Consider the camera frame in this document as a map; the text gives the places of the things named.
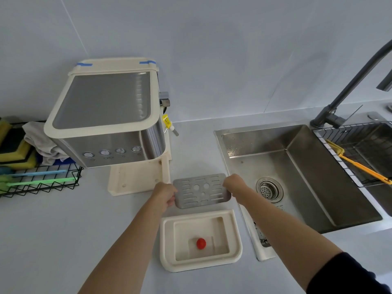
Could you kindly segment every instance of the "green brush handle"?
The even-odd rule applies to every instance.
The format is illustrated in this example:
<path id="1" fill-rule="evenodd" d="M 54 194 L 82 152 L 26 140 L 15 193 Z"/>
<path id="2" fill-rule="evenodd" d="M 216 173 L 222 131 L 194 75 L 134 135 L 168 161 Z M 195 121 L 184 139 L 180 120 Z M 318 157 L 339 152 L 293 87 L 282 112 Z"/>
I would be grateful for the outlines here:
<path id="1" fill-rule="evenodd" d="M 53 178 L 53 179 L 34 180 L 32 182 L 7 183 L 7 186 L 13 187 L 13 186 L 23 186 L 23 185 L 38 185 L 39 183 L 63 183 L 63 182 L 71 182 L 73 180 L 75 180 L 75 178 Z"/>

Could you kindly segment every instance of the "sink basin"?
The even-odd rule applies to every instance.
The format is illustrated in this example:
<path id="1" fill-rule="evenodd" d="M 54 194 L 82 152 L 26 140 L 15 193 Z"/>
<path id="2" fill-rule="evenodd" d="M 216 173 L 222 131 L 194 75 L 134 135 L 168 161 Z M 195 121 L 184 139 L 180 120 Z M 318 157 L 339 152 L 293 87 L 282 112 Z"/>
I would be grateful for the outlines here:
<path id="1" fill-rule="evenodd" d="M 388 121 L 325 128 L 316 131 L 345 149 L 345 156 L 392 179 L 392 124 Z M 343 161 L 385 212 L 392 216 L 392 185 L 385 184 Z"/>
<path id="2" fill-rule="evenodd" d="M 325 233 L 382 219 L 306 125 L 252 126 L 215 135 L 229 174 L 239 174 L 261 196 L 314 230 Z M 247 225 L 269 247 L 262 232 L 249 227 L 249 221 Z"/>

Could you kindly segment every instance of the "round silver button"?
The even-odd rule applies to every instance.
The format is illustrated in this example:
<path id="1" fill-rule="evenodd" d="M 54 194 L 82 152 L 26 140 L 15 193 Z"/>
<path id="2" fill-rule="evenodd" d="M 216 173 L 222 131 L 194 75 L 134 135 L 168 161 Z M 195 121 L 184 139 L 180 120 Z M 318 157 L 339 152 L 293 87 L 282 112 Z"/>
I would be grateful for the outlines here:
<path id="1" fill-rule="evenodd" d="M 94 157 L 94 154 L 93 154 L 93 153 L 90 153 L 90 152 L 85 152 L 85 153 L 83 154 L 83 156 L 85 156 L 86 158 L 92 158 L 92 157 Z"/>
<path id="2" fill-rule="evenodd" d="M 138 152 L 141 151 L 141 148 L 140 147 L 133 147 L 132 151 L 135 152 L 135 153 L 138 153 Z"/>
<path id="3" fill-rule="evenodd" d="M 100 153 L 101 155 L 103 155 L 103 156 L 108 156 L 108 155 L 110 155 L 110 152 L 109 152 L 108 150 L 101 150 L 99 153 Z"/>
<path id="4" fill-rule="evenodd" d="M 118 154 L 125 154 L 125 152 L 126 152 L 126 150 L 123 148 L 116 149 L 116 153 L 118 153 Z"/>

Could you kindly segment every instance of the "forearm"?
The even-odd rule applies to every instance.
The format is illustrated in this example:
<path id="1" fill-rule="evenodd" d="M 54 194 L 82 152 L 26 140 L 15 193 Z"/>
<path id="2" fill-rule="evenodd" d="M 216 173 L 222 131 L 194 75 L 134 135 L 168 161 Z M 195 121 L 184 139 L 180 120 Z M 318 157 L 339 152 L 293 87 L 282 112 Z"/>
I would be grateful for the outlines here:
<path id="1" fill-rule="evenodd" d="M 79 293 L 139 293 L 162 216 L 150 198 L 105 254 Z"/>
<path id="2" fill-rule="evenodd" d="M 334 243 L 280 210 L 251 188 L 241 192 L 243 205 L 299 285 L 306 290 L 313 276 L 336 254 Z"/>

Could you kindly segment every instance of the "drain hole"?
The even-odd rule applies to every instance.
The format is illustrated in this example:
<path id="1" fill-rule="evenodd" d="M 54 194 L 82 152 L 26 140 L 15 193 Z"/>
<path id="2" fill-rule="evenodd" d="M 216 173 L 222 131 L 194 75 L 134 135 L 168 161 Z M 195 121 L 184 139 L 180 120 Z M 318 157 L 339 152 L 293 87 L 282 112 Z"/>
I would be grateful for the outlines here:
<path id="1" fill-rule="evenodd" d="M 283 189 L 282 186 L 272 178 L 261 178 L 256 183 L 257 192 L 262 197 L 276 203 L 282 200 Z"/>

